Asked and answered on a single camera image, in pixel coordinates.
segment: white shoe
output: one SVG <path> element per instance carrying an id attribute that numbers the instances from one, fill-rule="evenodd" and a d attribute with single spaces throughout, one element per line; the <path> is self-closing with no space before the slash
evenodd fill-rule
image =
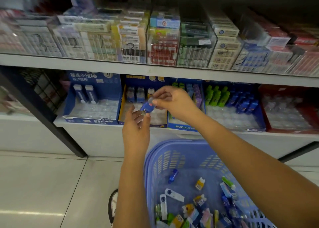
<path id="1" fill-rule="evenodd" d="M 111 227 L 113 227 L 115 209 L 117 204 L 117 194 L 118 194 L 118 189 L 113 191 L 113 193 L 110 196 L 110 199 L 108 200 L 108 217 L 110 219 Z"/>

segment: white shelf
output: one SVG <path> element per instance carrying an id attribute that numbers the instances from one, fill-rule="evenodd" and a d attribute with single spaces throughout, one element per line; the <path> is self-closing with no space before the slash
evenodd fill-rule
<path id="1" fill-rule="evenodd" d="M 98 124 L 82 124 L 82 123 L 72 123 L 72 122 L 66 122 L 65 119 L 61 116 L 58 116 L 54 124 L 57 127 L 65 127 L 65 126 L 88 126 L 90 128 L 91 126 L 98 126 L 101 128 L 123 128 L 123 125 L 98 125 Z M 151 134 L 182 134 L 182 135 L 197 135 L 199 136 L 200 133 L 194 132 L 194 131 L 186 131 L 186 130 L 178 130 L 178 129 L 170 129 L 170 128 L 159 128 L 159 127 L 151 127 Z M 270 132 L 240 132 L 240 131 L 233 131 L 234 134 L 237 135 L 252 135 L 252 136 L 272 136 L 272 137 L 294 137 L 294 138 L 303 138 L 303 139 L 309 139 L 309 141 L 319 141 L 319 135 L 316 134 L 289 134 L 289 133 L 270 133 Z"/>
<path id="2" fill-rule="evenodd" d="M 22 120 L 22 121 L 36 121 L 38 122 L 39 120 L 30 115 L 24 115 L 24 114 L 19 114 L 19 113 L 12 113 L 10 115 L 6 113 L 0 113 L 0 121 L 1 120 Z"/>
<path id="3" fill-rule="evenodd" d="M 240 73 L 180 67 L 165 67 L 140 64 L 126 64 L 80 59 L 36 57 L 0 54 L 0 65 L 37 67 L 49 69 L 78 70 L 102 73 L 122 73 L 174 78 L 191 78 L 246 83 L 280 84 L 291 86 L 319 87 L 319 78 L 271 75 L 262 73 Z"/>

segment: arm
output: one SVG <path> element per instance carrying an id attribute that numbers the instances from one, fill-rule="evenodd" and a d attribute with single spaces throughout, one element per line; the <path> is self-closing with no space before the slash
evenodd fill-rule
<path id="1" fill-rule="evenodd" d="M 278 228 L 319 224 L 319 188 L 296 171 L 239 138 L 198 109 L 188 94 L 165 86 L 154 104 L 195 127 L 258 208 Z"/>
<path id="2" fill-rule="evenodd" d="M 114 228 L 150 227 L 144 188 L 143 165 L 150 142 L 150 114 L 127 112 L 123 127 L 124 161 L 114 217 Z"/>

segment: blue display box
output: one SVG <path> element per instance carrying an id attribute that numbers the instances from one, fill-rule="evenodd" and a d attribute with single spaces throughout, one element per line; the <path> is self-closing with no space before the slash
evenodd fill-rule
<path id="1" fill-rule="evenodd" d="M 205 80 L 203 81 L 204 89 L 206 89 L 209 85 L 218 85 L 219 89 L 222 89 L 223 87 L 227 86 L 228 89 L 230 88 L 237 88 L 237 89 L 244 89 L 244 90 L 249 90 L 252 93 L 255 94 L 256 99 L 260 100 L 260 95 L 258 92 L 258 87 L 260 84 L 255 84 L 255 83 L 240 83 L 240 82 L 227 82 L 227 81 L 208 81 Z M 259 128 L 245 128 L 243 126 L 242 129 L 237 130 L 237 129 L 231 129 L 233 131 L 249 131 L 249 132 L 265 132 L 266 131 L 266 124 L 264 121 L 264 116 L 262 113 L 261 105 L 259 104 L 257 108 L 252 112 L 253 117 L 255 118 L 257 124 L 259 125 Z"/>
<path id="2" fill-rule="evenodd" d="M 65 108 L 63 118 L 67 122 L 83 123 L 83 124 L 104 124 L 104 125 L 118 125 L 118 116 L 122 100 L 122 85 L 120 74 L 114 73 L 96 73 L 96 72 L 82 72 L 82 71 L 67 71 L 68 77 L 71 81 L 68 96 L 65 101 Z M 99 100 L 116 100 L 119 102 L 117 107 L 116 118 L 82 118 L 70 117 L 75 105 L 80 101 L 76 97 L 74 84 L 80 84 L 84 88 L 85 85 L 92 85 Z"/>
<path id="3" fill-rule="evenodd" d="M 141 76 L 141 75 L 125 75 L 123 76 L 123 81 L 125 83 L 123 96 L 122 96 L 122 102 L 121 102 L 121 109 L 120 114 L 118 118 L 118 123 L 120 125 L 124 125 L 124 118 L 125 118 L 125 105 L 126 102 L 126 89 L 127 87 L 135 87 L 136 89 L 138 87 L 143 87 L 145 89 L 145 96 L 147 96 L 147 89 L 148 88 L 154 88 L 154 90 L 158 90 L 161 87 L 165 85 L 169 85 L 171 82 L 170 78 L 164 78 L 164 77 L 155 77 L 155 76 Z M 150 127 L 161 127 L 165 128 L 167 127 L 167 122 L 154 125 L 150 124 Z"/>
<path id="4" fill-rule="evenodd" d="M 204 96 L 204 89 L 203 89 L 203 80 L 199 80 L 199 79 L 183 79 L 183 78 L 171 78 L 170 79 L 170 85 L 172 85 L 174 82 L 177 82 L 177 83 L 184 83 L 185 86 L 186 84 L 188 83 L 191 83 L 191 84 L 198 84 L 199 85 L 199 88 L 201 90 L 201 94 L 202 94 L 202 103 L 200 105 L 200 108 L 201 111 L 203 111 L 205 114 L 206 114 L 206 106 L 205 106 L 205 96 Z M 171 128 L 171 129 L 178 129 L 178 130 L 186 130 L 186 131 L 195 131 L 197 132 L 197 130 L 190 126 L 190 125 L 187 125 L 187 124 L 175 124 L 175 123 L 172 123 L 170 122 L 170 113 L 167 112 L 167 127 L 168 128 Z"/>

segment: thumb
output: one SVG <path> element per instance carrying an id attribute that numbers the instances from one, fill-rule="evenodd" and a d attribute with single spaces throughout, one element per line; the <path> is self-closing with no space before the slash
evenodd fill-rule
<path id="1" fill-rule="evenodd" d="M 150 123 L 151 123 L 151 115 L 147 113 L 143 118 L 141 129 L 150 131 Z"/>
<path id="2" fill-rule="evenodd" d="M 160 108 L 164 108 L 164 109 L 168 109 L 168 107 L 169 107 L 169 101 L 165 101 L 165 100 L 162 100 L 162 99 L 154 99 L 152 101 L 152 103 L 156 107 L 160 107 Z"/>

